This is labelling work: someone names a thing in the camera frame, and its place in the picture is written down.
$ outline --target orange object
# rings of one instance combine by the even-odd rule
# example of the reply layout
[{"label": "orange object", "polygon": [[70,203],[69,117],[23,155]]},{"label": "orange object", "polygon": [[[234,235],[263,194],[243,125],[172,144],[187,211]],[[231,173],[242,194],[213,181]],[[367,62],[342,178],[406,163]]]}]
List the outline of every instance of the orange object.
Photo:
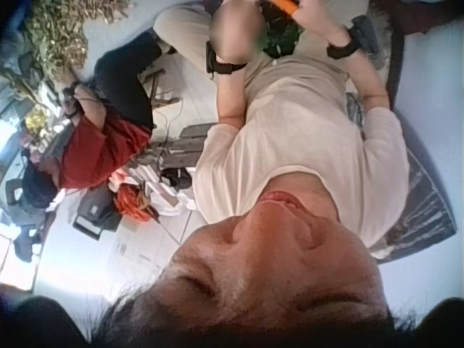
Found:
[{"label": "orange object", "polygon": [[273,4],[275,4],[279,9],[288,13],[289,15],[293,15],[295,11],[298,10],[298,5],[295,4],[292,0],[269,0]]},{"label": "orange object", "polygon": [[140,190],[134,186],[121,185],[115,197],[115,206],[122,215],[128,215],[138,221],[147,222],[153,216],[138,201]]}]

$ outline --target lip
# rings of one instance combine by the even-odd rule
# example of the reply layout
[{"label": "lip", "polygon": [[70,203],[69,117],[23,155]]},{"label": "lip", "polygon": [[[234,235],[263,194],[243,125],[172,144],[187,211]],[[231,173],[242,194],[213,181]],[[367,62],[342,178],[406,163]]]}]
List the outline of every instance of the lip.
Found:
[{"label": "lip", "polygon": [[296,198],[293,194],[289,194],[288,192],[271,191],[271,192],[268,192],[268,193],[262,195],[258,199],[258,203],[267,202],[267,201],[282,202],[282,203],[288,204],[290,206],[296,207],[299,210],[307,212],[307,209],[305,208],[303,203],[301,203],[300,200],[298,198]]}]

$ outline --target beige pants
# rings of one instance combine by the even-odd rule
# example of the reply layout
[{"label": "beige pants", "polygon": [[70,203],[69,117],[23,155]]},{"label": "beige pants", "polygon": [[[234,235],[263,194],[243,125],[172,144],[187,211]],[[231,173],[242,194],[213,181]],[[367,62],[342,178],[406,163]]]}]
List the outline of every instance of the beige pants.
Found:
[{"label": "beige pants", "polygon": [[[351,20],[365,15],[369,0],[326,0],[328,11],[338,24],[352,26]],[[209,38],[211,16],[201,5],[182,5],[162,12],[154,23],[154,30],[160,38],[173,46],[179,54],[191,61],[201,71],[206,72],[206,42]],[[327,57],[327,43],[317,35],[305,31],[295,48],[294,58],[304,61],[322,62],[335,70],[344,71],[340,62]],[[273,58],[261,53],[258,58],[246,66],[246,83],[249,83],[259,72],[272,64]]]}]

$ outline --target red shirt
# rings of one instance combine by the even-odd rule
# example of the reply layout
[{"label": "red shirt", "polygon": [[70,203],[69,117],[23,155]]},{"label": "red shirt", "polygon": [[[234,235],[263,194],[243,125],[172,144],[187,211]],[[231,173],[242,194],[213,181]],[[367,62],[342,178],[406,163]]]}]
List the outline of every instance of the red shirt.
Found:
[{"label": "red shirt", "polygon": [[122,120],[110,109],[103,130],[82,116],[62,158],[60,183],[64,189],[98,186],[138,154],[151,138],[148,128]]}]

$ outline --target white cloth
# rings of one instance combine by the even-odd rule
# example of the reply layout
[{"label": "white cloth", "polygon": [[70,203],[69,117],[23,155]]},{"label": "white cloth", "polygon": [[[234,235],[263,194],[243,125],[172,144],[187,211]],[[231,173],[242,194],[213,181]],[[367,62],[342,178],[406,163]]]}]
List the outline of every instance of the white cloth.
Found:
[{"label": "white cloth", "polygon": [[336,73],[292,60],[252,81],[239,132],[221,124],[209,131],[194,176],[199,210],[208,223],[243,215],[271,178],[312,173],[330,192],[341,223],[370,247],[405,206],[409,164],[401,125],[390,110],[372,109],[363,140],[346,116]]}]

